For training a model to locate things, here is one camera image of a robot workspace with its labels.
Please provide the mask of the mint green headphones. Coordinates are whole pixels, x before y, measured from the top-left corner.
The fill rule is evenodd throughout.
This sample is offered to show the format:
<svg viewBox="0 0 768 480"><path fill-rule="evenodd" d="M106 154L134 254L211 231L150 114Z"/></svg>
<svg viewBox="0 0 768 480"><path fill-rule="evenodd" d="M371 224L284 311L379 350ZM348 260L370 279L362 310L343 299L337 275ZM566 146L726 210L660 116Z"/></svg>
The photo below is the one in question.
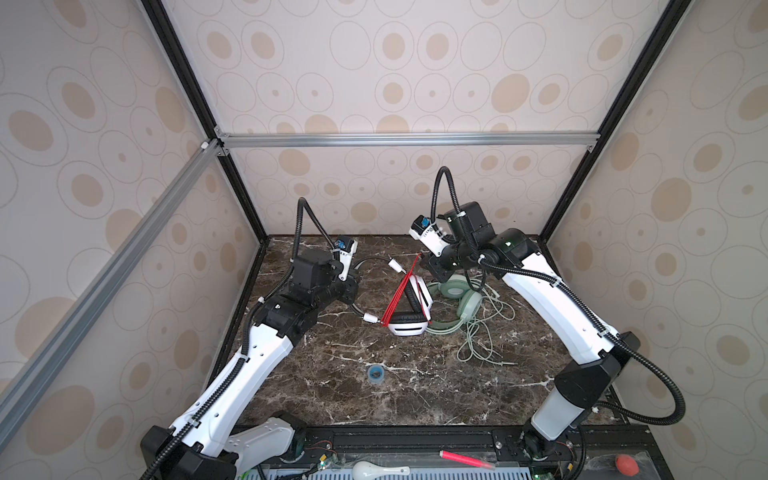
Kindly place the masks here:
<svg viewBox="0 0 768 480"><path fill-rule="evenodd" d="M456 300L455 315L449 320L440 320L432 315L426 332L432 335L449 335L459 330L468 321L473 320L484 299L482 288L485 284L480 279L471 279L465 275L453 274L446 282L432 282L427 285L433 296Z"/></svg>

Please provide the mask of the white black headphones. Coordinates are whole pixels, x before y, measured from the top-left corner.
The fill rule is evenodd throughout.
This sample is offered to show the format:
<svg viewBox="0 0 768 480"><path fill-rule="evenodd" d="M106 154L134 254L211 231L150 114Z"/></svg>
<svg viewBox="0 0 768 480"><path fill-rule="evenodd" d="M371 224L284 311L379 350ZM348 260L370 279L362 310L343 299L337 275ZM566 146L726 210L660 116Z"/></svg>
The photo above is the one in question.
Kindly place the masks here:
<svg viewBox="0 0 768 480"><path fill-rule="evenodd" d="M408 270L394 259L388 262L389 267L396 273L402 273L403 277L381 316L366 313L357 305L352 305L352 311L365 322L386 327L398 337L424 334L431 323L433 298L425 280L416 272L421 259L419 254Z"/></svg>

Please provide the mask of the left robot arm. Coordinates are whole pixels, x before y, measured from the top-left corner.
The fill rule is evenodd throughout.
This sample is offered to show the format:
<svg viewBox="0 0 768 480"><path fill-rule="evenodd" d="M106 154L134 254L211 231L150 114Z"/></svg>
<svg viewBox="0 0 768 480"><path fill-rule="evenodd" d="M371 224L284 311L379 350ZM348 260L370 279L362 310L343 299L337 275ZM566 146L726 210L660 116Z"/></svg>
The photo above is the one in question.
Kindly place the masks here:
<svg viewBox="0 0 768 480"><path fill-rule="evenodd" d="M289 269L247 315L240 350L201 396L167 428L153 426L140 447L145 479L237 479L262 462L303 448L302 423L271 417L235 433L244 409L270 373L334 302L355 302L359 282L350 274L356 251L342 236L327 249L300 249L304 218L319 221L305 198L297 202Z"/></svg>

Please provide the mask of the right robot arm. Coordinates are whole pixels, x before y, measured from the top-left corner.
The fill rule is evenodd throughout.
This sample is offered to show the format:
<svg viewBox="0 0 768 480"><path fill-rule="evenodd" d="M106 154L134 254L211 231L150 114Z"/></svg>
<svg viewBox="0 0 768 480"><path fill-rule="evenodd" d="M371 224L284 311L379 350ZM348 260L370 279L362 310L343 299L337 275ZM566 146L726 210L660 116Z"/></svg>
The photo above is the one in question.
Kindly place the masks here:
<svg viewBox="0 0 768 480"><path fill-rule="evenodd" d="M537 311L571 356L570 363L555 376L552 391L523 426L520 442L528 458L547 459L564 432L578 428L595 407L646 425L670 426L683 420L686 402L682 390L639 352L635 334L619 332L588 307L555 273L529 235L515 228L498 233L478 203L460 203L448 167L437 171L434 184L447 184L452 208L440 215L438 201L433 199L429 215L413 222L411 236L429 251L422 267L441 284L473 269L480 278L469 280L471 287L483 288L488 276L495 276ZM440 218L449 226L449 234L440 231ZM642 365L668 389L674 405L671 413L647 416L604 400L630 361Z"/></svg>

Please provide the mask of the small blue tape roll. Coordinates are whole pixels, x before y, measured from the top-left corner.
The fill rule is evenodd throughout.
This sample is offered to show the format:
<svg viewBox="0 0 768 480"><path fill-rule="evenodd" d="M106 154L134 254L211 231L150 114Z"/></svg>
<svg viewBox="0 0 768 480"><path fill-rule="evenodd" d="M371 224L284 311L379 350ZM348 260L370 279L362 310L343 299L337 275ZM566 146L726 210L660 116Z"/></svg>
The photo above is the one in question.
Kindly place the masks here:
<svg viewBox="0 0 768 480"><path fill-rule="evenodd" d="M384 381L385 370L382 365L374 364L368 367L366 376L369 383L378 385Z"/></svg>

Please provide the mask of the white plastic spoon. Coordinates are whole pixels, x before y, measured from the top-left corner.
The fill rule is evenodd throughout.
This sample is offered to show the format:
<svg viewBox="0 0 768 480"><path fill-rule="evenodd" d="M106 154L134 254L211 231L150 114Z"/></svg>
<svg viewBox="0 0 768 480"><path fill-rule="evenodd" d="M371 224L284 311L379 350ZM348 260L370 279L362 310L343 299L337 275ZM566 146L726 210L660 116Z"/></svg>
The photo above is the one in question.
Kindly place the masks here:
<svg viewBox="0 0 768 480"><path fill-rule="evenodd" d="M369 461L358 461L352 467L353 480L375 480L385 476L407 477L411 474L409 466L385 467Z"/></svg>

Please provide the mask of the pink marker pen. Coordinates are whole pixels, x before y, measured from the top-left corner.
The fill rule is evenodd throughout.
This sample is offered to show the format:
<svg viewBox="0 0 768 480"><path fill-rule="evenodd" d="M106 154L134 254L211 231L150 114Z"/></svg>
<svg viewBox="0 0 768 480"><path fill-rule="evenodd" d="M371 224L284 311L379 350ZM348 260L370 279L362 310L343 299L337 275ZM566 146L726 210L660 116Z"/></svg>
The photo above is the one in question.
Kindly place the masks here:
<svg viewBox="0 0 768 480"><path fill-rule="evenodd" d="M459 463L459 464L462 464L462 465L466 465L466 466L469 466L469 467L473 467L473 468L482 468L482 469L487 469L487 470L494 470L495 469L495 466L492 463L490 463L490 462L487 462L487 461L484 461L484 460L481 460L481 459L478 459L478 458L469 457L469 456L466 456L466 455L461 455L461 454L445 451L445 450L441 450L439 452L439 456L442 459L445 459L445 460L448 460L448 461L451 461L451 462L455 462L455 463Z"/></svg>

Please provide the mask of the red ball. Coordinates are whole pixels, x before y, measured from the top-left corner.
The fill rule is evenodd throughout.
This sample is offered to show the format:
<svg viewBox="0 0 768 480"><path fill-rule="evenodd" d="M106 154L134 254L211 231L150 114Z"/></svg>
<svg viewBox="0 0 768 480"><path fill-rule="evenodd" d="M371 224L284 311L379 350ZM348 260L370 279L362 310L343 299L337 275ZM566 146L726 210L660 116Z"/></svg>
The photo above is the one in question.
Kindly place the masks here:
<svg viewBox="0 0 768 480"><path fill-rule="evenodd" d="M626 454L619 454L615 457L615 468L619 474L625 477L635 477L640 472L636 460Z"/></svg>

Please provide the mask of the horizontal aluminium rail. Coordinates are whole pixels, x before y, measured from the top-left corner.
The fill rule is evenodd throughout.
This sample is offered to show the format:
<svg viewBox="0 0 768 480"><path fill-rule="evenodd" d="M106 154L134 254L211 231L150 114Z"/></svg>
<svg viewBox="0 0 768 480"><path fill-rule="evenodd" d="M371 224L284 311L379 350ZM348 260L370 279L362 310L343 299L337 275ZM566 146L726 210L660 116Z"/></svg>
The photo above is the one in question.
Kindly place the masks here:
<svg viewBox="0 0 768 480"><path fill-rule="evenodd" d="M433 133L348 133L348 134L228 134L222 143L232 148L368 148L448 147L510 145L594 145L598 132L433 132Z"/></svg>

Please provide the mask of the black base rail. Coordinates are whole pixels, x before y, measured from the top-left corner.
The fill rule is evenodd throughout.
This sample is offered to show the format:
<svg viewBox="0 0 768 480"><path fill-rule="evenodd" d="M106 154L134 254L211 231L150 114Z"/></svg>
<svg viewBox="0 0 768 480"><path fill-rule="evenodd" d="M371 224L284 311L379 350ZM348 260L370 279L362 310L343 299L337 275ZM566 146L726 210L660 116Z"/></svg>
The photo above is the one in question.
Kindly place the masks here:
<svg viewBox="0 0 768 480"><path fill-rule="evenodd" d="M660 450L647 427L633 424L584 425L583 433L568 431L555 444L548 462L579 459L581 442L586 442L588 457L603 454L648 453L661 458ZM302 456L283 454L266 461L272 465L309 466L321 455L335 454L350 460L355 454L424 454L437 458L440 450L459 454L478 454L492 461L528 463L519 426L365 426L342 425L306 429Z"/></svg>

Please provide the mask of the left diagonal aluminium rail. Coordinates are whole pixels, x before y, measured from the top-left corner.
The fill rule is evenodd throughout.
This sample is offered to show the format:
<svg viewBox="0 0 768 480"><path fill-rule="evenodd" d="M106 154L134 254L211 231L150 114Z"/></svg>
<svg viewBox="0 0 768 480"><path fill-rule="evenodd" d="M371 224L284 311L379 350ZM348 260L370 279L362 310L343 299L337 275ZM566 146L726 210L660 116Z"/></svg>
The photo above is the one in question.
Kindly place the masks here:
<svg viewBox="0 0 768 480"><path fill-rule="evenodd" d="M3 394L2 449L7 448L126 278L151 247L160 230L203 171L217 157L221 145L220 140L210 139L206 147L198 150L187 162Z"/></svg>

